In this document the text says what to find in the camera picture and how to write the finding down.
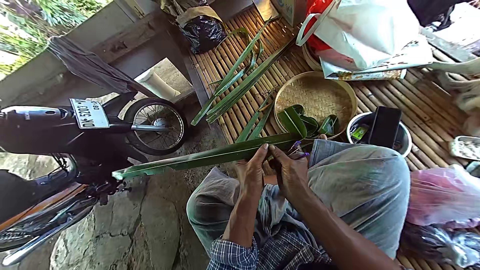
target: red plastic bag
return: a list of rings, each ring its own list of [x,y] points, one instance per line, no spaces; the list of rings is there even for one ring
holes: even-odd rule
[[[471,228],[480,223],[480,179],[460,166],[410,173],[406,221],[426,226]]]
[[[307,1],[307,16],[312,13],[323,13],[325,9],[330,5],[333,0],[308,0]],[[304,33],[307,33],[308,30],[313,26],[313,24],[317,21],[316,18],[312,18],[305,28]],[[317,36],[312,35],[307,40],[308,45],[316,50],[326,50],[331,49],[325,42],[319,39]]]

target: pink plastic bag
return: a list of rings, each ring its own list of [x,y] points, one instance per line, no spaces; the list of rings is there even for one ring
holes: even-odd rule
[[[410,173],[407,221],[471,228],[480,224],[480,179],[460,166]]]

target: checkered sleeve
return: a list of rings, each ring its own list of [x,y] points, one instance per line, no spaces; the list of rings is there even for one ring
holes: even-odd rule
[[[258,264],[258,247],[252,237],[252,247],[218,238],[212,243],[207,270],[254,270]]]

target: round bamboo basket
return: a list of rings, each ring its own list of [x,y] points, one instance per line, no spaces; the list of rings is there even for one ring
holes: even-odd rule
[[[357,112],[357,97],[352,87],[344,81],[327,80],[322,72],[317,71],[291,78],[278,91],[275,98],[275,120],[284,132],[286,129],[278,119],[278,114],[295,104],[302,105],[305,115],[315,118],[319,125],[322,125],[328,115],[336,115],[340,130],[329,138],[335,138],[344,132]]]
[[[312,54],[308,50],[306,43],[301,47],[301,51],[303,53],[305,61],[314,71],[323,72],[322,65],[317,60],[315,60],[315,58],[313,58]]]

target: bamboo mat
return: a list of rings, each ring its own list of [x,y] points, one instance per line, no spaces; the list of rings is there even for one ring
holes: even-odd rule
[[[226,22],[227,31],[245,27],[250,33],[250,39],[264,24],[257,10],[250,8]],[[275,52],[291,38],[296,36],[298,28],[290,27],[282,18],[267,25],[261,40],[265,53],[258,61],[260,64],[268,55]],[[218,84],[209,83],[222,79],[243,52],[247,44],[237,35],[229,37],[216,50],[191,55],[191,60],[210,97]],[[442,61],[453,61],[438,50],[434,56]],[[305,62],[301,48],[292,46],[266,72],[260,81],[231,109],[218,119],[220,128],[229,144],[235,142],[252,115],[270,91],[276,92],[290,78],[303,72],[311,71]],[[235,86],[216,98],[219,102]],[[458,80],[467,80],[458,75]],[[448,142],[455,136],[464,135],[462,124],[467,115],[452,103],[449,93],[435,84],[431,71],[423,69],[408,69],[405,79],[391,81],[349,82],[357,99],[357,113],[375,111],[377,106],[400,108],[403,112],[402,122],[407,126],[413,140],[411,153],[406,157],[408,167],[412,171],[447,167],[450,164],[467,165],[468,161],[450,156]],[[281,133],[273,114],[270,115],[261,136]],[[439,265],[432,261],[413,259],[401,254],[397,257],[399,263],[413,270],[458,270],[459,267]]]

